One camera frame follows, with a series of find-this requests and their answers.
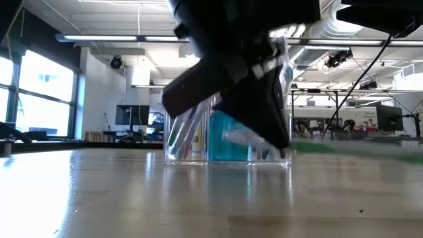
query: cable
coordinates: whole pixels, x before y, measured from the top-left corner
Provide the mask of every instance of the cable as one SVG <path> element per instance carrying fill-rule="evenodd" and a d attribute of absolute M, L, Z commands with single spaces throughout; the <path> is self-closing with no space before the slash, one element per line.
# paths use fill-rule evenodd
<path fill-rule="evenodd" d="M 381 51 L 378 53 L 378 55 L 376 56 L 376 58 L 370 63 L 369 67 L 367 67 L 367 69 L 362 73 L 362 75 L 358 78 L 358 80 L 354 83 L 354 85 L 352 86 L 352 88 L 350 89 L 350 91 L 348 92 L 348 94 L 346 95 L 346 97 L 344 98 L 344 100 L 342 100 L 342 102 L 339 104 L 338 108 L 335 110 L 335 113 L 332 115 L 332 117 L 330 118 L 329 122 L 332 122 L 332 120 L 335 118 L 335 116 L 338 114 L 340 108 L 342 107 L 342 105 L 347 101 L 348 97 L 351 95 L 352 91 L 357 87 L 358 83 L 363 79 L 363 77 L 368 73 L 368 71 L 373 67 L 373 65 L 377 62 L 377 60 L 381 57 L 381 55 L 383 54 L 383 52 L 385 51 L 386 47 L 389 45 L 389 43 L 391 42 L 392 39 L 392 35 L 389 35 L 388 39 L 385 41 L 384 45 L 381 48 Z M 328 124 L 325 127 L 325 130 L 323 132 L 322 135 L 322 139 L 325 138 L 326 132 L 328 131 L 329 128 Z"/>
<path fill-rule="evenodd" d="M 416 110 L 416 108 L 418 107 L 418 105 L 420 105 L 421 102 L 423 102 L 423 99 L 420 100 L 420 102 L 418 102 L 418 104 L 412 109 L 411 114 L 414 112 L 414 110 Z"/>
<path fill-rule="evenodd" d="M 19 8 L 18 8 L 18 11 L 16 12 L 15 16 L 13 17 L 13 20 L 10 23 L 9 28 L 8 28 L 8 30 L 6 32 L 6 35 L 5 35 L 5 38 L 4 38 L 4 39 L 6 39 L 6 42 L 7 42 L 7 50 L 9 51 L 9 60 L 11 62 L 13 62 L 13 56 L 12 56 L 11 43 L 10 43 L 10 39 L 9 39 L 9 33 L 10 33 L 10 29 L 12 29 L 13 25 L 16 23 L 16 20 L 18 19 L 18 16 L 19 16 L 20 12 L 22 11 L 22 7 L 24 5 L 24 2 L 25 2 L 25 0 L 23 0 L 20 3 Z M 16 90 L 16 95 L 17 95 L 18 103 L 19 103 L 20 109 L 22 110 L 22 115 L 23 115 L 23 117 L 25 119 L 24 108 L 22 106 L 22 101 L 21 101 L 20 96 L 19 96 L 19 84 L 18 84 L 18 80 L 15 79 L 15 74 L 12 74 L 12 82 L 15 84 L 15 90 Z"/>
<path fill-rule="evenodd" d="M 10 33 L 13 25 L 15 24 L 16 20 L 18 19 L 18 16 L 20 14 L 20 11 L 22 10 L 22 7 L 24 6 L 24 2 L 25 2 L 25 0 L 22 0 L 22 2 L 20 3 L 19 8 L 18 8 L 18 11 L 14 15 L 14 17 L 12 19 L 12 22 L 10 23 L 10 25 L 9 25 L 7 31 L 6 31 L 5 37 L 3 39 L 1 39 L 0 45 L 2 45 L 3 42 L 5 41 L 5 39 L 9 36 L 9 33 Z"/>
<path fill-rule="evenodd" d="M 141 105 L 138 105 L 138 120 L 139 120 L 139 128 L 142 131 L 143 128 L 141 127 Z"/>
<path fill-rule="evenodd" d="M 363 70 L 363 71 L 365 71 L 364 69 L 363 69 L 363 67 L 356 61 L 356 59 L 354 59 L 354 58 L 352 58 L 354 61 L 355 61 L 355 63 Z M 381 87 L 381 85 L 379 85 L 379 83 L 377 83 L 377 82 L 375 82 L 376 83 L 376 85 L 379 87 L 379 88 L 381 88 L 382 90 L 384 90 L 383 89 L 383 87 Z M 392 97 L 392 95 L 391 94 L 389 94 L 388 92 L 386 92 L 386 94 L 388 95 L 388 96 L 390 96 L 395 102 L 397 102 L 400 106 L 402 106 L 405 110 L 407 110 L 410 114 L 412 114 L 412 112 L 407 108 L 407 107 L 405 107 L 404 105 L 402 105 L 401 104 L 401 102 L 399 102 L 397 99 L 395 99 L 394 97 Z"/>
<path fill-rule="evenodd" d="M 364 69 L 363 69 L 363 67 L 357 62 L 357 60 L 356 59 L 354 59 L 354 57 L 352 58 L 354 61 L 355 61 L 355 63 L 358 65 L 358 67 L 360 67 L 363 71 L 365 71 Z M 379 87 L 379 88 L 381 88 L 382 90 L 384 90 L 383 89 L 383 87 L 381 87 L 381 85 L 379 85 L 379 83 L 377 83 L 376 81 L 375 81 L 375 83 L 376 83 L 376 85 Z M 410 111 L 407 107 L 405 107 L 404 105 L 402 105 L 401 104 L 401 102 L 399 102 L 397 99 L 395 99 L 394 97 L 392 97 L 392 95 L 390 94 L 390 93 L 388 93 L 388 92 L 386 92 L 386 94 L 388 94 L 388 96 L 390 96 L 396 103 L 398 103 L 400 106 L 402 106 L 406 111 L 408 111 L 410 114 L 412 114 L 412 112 L 414 112 L 414 109 L 413 109 L 413 111 Z M 414 118 L 412 117 L 412 118 L 410 118 L 411 120 L 412 120 L 412 123 L 416 123 L 415 121 L 414 121 Z M 404 130 L 404 132 L 405 132 L 405 134 L 408 134 L 408 132 L 407 132 L 407 130 L 405 129 L 405 127 L 403 127 L 403 130 Z"/>

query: desk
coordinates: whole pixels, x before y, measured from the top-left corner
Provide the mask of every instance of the desk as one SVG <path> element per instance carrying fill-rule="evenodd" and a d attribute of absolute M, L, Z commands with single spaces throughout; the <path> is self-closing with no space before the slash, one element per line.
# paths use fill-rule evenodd
<path fill-rule="evenodd" d="M 128 134 L 127 131 L 101 131 L 103 135 L 112 136 L 112 141 L 116 142 L 117 139 L 122 138 Z M 137 142 L 144 142 L 144 132 L 133 132 L 132 135 Z"/>
<path fill-rule="evenodd" d="M 402 136 L 387 136 L 378 138 L 366 138 L 366 141 L 375 143 L 390 143 L 393 145 L 401 146 L 403 148 L 421 148 L 423 144 L 423 138 L 412 138 Z"/>
<path fill-rule="evenodd" d="M 297 155 L 288 168 L 167 166 L 162 154 L 0 159 L 0 237 L 422 237 L 419 165 Z"/>

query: ceiling fixture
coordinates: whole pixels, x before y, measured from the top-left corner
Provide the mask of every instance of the ceiling fixture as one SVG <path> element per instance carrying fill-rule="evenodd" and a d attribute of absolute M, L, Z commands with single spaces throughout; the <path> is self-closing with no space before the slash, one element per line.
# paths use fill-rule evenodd
<path fill-rule="evenodd" d="M 89 35 L 67 35 L 63 36 L 68 41 L 137 41 L 136 36 L 89 36 Z"/>
<path fill-rule="evenodd" d="M 306 50 L 350 50 L 349 47 L 341 46 L 305 46 Z"/>
<path fill-rule="evenodd" d="M 338 67 L 342 63 L 344 63 L 346 60 L 352 58 L 352 51 L 351 50 L 341 50 L 337 53 L 330 55 L 329 59 L 325 62 L 325 65 L 331 69 Z"/>
<path fill-rule="evenodd" d="M 163 42 L 178 42 L 180 41 L 176 36 L 146 36 L 146 41 L 163 41 Z"/>
<path fill-rule="evenodd" d="M 159 42 L 159 43 L 189 43 L 187 39 L 176 36 L 130 36 L 130 35 L 75 35 L 56 34 L 59 42 Z M 345 50 L 348 47 L 377 47 L 383 40 L 354 39 L 317 39 L 317 38 L 287 38 L 290 46 L 305 46 L 304 50 Z M 393 40 L 388 47 L 423 47 L 423 40 Z"/>
<path fill-rule="evenodd" d="M 131 87 L 138 89 L 164 89 L 165 85 L 132 85 Z"/>
<path fill-rule="evenodd" d="M 423 46 L 422 40 L 393 40 L 390 46 Z"/>
<path fill-rule="evenodd" d="M 360 45 L 370 45 L 370 46 L 380 46 L 382 45 L 382 40 L 337 40 L 337 39 L 324 39 L 324 40 L 309 40 L 311 45 L 321 45 L 321 46 L 360 46 Z"/>
<path fill-rule="evenodd" d="M 377 89 L 376 81 L 370 81 L 369 83 L 364 83 L 360 85 L 360 88 L 358 90 L 371 90 L 371 89 Z"/>
<path fill-rule="evenodd" d="M 146 0 L 79 0 L 82 3 L 110 3 L 110 4 L 143 4 L 143 5 L 166 5 L 164 1 Z"/>
<path fill-rule="evenodd" d="M 121 69 L 124 66 L 121 56 L 113 56 L 112 61 L 110 62 L 112 69 Z"/>

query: fluorescent light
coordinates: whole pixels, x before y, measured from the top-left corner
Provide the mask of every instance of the fluorescent light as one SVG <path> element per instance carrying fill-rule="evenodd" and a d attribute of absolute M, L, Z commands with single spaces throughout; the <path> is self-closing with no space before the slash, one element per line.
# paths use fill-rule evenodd
<path fill-rule="evenodd" d="M 350 50 L 349 47 L 336 46 L 305 46 L 306 50 Z"/>
<path fill-rule="evenodd" d="M 390 46 L 423 46 L 423 40 L 393 40 Z"/>
<path fill-rule="evenodd" d="M 342 46 L 350 46 L 350 45 L 368 45 L 368 46 L 379 46 L 382 45 L 382 40 L 309 40 L 310 44 L 320 44 L 320 45 L 342 45 Z"/>
<path fill-rule="evenodd" d="M 66 40 L 73 41 L 137 41 L 136 36 L 88 36 L 88 35 L 74 35 L 63 36 Z"/>
<path fill-rule="evenodd" d="M 299 44 L 299 39 L 287 39 L 288 44 Z"/>
<path fill-rule="evenodd" d="M 164 89 L 164 85 L 133 85 L 132 87 L 138 89 Z"/>
<path fill-rule="evenodd" d="M 138 0 L 79 0 L 82 3 L 111 3 L 111 4 L 148 4 L 148 5 L 164 5 L 159 1 L 138 1 Z"/>
<path fill-rule="evenodd" d="M 176 36 L 146 36 L 146 41 L 171 41 L 178 42 L 179 39 Z"/>

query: green object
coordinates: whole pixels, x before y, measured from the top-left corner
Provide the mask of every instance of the green object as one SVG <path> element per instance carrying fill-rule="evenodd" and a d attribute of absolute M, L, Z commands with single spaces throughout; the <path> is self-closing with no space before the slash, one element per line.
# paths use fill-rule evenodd
<path fill-rule="evenodd" d="M 298 153 L 336 153 L 335 149 L 323 143 L 293 142 L 291 148 Z"/>
<path fill-rule="evenodd" d="M 173 145 L 174 140 L 176 139 L 176 136 L 178 135 L 178 133 L 179 133 L 179 128 L 177 129 L 175 128 L 175 130 L 172 130 L 172 133 L 169 136 L 169 141 L 168 141 L 169 147 Z"/>
<path fill-rule="evenodd" d="M 423 155 L 407 155 L 397 159 L 408 163 L 423 164 Z"/>

